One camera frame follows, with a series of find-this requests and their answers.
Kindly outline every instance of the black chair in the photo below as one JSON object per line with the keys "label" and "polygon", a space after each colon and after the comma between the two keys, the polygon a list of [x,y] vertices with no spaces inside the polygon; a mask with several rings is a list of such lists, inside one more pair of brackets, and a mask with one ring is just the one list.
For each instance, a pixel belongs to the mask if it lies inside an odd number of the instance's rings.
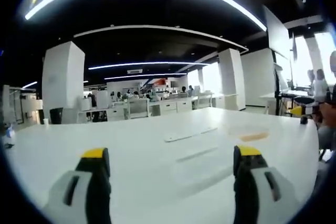
{"label": "black chair", "polygon": [[40,124],[44,124],[44,112],[43,110],[38,110],[38,117],[40,118]]}
{"label": "black chair", "polygon": [[62,123],[62,113],[63,113],[63,108],[56,108],[56,109],[50,110],[51,124],[61,124]]}

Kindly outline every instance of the window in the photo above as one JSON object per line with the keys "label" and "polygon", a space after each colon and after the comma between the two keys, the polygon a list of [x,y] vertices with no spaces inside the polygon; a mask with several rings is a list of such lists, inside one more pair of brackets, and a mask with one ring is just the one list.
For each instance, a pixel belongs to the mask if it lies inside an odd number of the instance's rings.
{"label": "window", "polygon": [[315,34],[317,45],[319,46],[324,76],[327,83],[335,83],[335,76],[330,69],[330,55],[336,50],[334,41],[330,33],[317,33]]}
{"label": "window", "polygon": [[199,79],[198,79],[198,70],[194,70],[188,73],[188,86],[191,85],[193,88],[195,86],[199,86]]}
{"label": "window", "polygon": [[211,90],[213,93],[220,93],[222,83],[220,81],[218,62],[203,68],[204,90]]}
{"label": "window", "polygon": [[[293,45],[293,39],[289,40],[290,48]],[[293,82],[295,86],[305,87],[310,85],[310,81],[307,75],[309,69],[313,69],[313,64],[311,63],[311,58],[309,54],[309,49],[306,40],[303,36],[295,38],[298,59],[294,62],[293,52],[291,51],[291,62],[292,62],[292,74]]]}

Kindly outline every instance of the air conditioning vent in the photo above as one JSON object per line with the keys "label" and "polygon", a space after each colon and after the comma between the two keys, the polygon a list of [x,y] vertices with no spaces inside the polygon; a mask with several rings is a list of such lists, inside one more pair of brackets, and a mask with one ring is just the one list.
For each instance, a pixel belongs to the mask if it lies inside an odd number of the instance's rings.
{"label": "air conditioning vent", "polygon": [[128,74],[142,73],[142,69],[127,70]]}

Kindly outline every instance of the white desk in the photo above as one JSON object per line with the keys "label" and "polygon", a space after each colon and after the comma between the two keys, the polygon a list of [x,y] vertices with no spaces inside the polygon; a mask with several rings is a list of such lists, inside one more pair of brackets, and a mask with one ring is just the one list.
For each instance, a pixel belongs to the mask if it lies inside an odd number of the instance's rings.
{"label": "white desk", "polygon": [[125,120],[127,117],[127,104],[124,102],[115,102],[113,103],[113,107],[107,108],[107,109],[98,109],[98,108],[92,108],[90,110],[84,110],[84,111],[78,111],[78,123],[86,123],[86,113],[92,113],[92,112],[100,112],[100,111],[106,111],[107,114],[107,120],[109,122],[112,121],[119,121],[119,120]]}
{"label": "white desk", "polygon": [[[209,127],[217,129],[164,141]],[[240,141],[235,132],[248,128],[269,136]],[[17,132],[16,145],[6,153],[39,209],[53,183],[75,169],[81,154],[107,147],[113,223],[223,224],[233,223],[235,214],[236,144],[258,148],[268,165],[293,183],[302,205],[310,197],[318,168],[317,130],[313,122],[301,125],[296,118],[206,108],[118,122],[34,125]]]}
{"label": "white desk", "polygon": [[162,100],[158,102],[150,102],[149,106],[152,108],[152,115],[154,116],[176,114],[181,112],[192,111],[193,99],[194,97]]}
{"label": "white desk", "polygon": [[[308,95],[308,93],[306,91],[288,90],[288,91],[284,92],[284,94],[292,94],[292,95],[295,95],[295,96],[298,96],[298,97],[314,98],[313,96]],[[269,111],[269,112],[275,112],[275,109],[276,109],[276,99],[274,97],[274,92],[262,95],[259,98],[262,99],[262,100],[264,100],[265,103],[266,103],[265,104],[264,114],[266,114],[267,111]]]}

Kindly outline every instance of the white pillar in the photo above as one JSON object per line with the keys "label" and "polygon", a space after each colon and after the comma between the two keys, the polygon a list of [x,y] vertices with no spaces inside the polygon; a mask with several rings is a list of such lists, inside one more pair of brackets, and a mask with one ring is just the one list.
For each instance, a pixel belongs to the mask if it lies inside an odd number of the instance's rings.
{"label": "white pillar", "polygon": [[316,71],[318,69],[323,69],[321,52],[320,52],[315,36],[310,37],[310,38],[305,38],[305,40],[308,46],[311,63],[313,65],[313,70],[314,70],[314,73],[316,74]]}
{"label": "white pillar", "polygon": [[78,108],[83,98],[85,54],[72,41],[46,51],[42,75],[45,118],[55,108]]}
{"label": "white pillar", "polygon": [[244,73],[239,51],[230,48],[218,55],[222,93],[225,95],[237,94],[238,109],[245,109]]}
{"label": "white pillar", "polygon": [[199,88],[201,92],[204,92],[204,79],[203,79],[203,68],[198,70],[198,80],[200,81]]}
{"label": "white pillar", "polygon": [[179,77],[179,85],[178,88],[179,90],[182,90],[182,87],[185,87],[188,90],[188,77],[187,75]]}

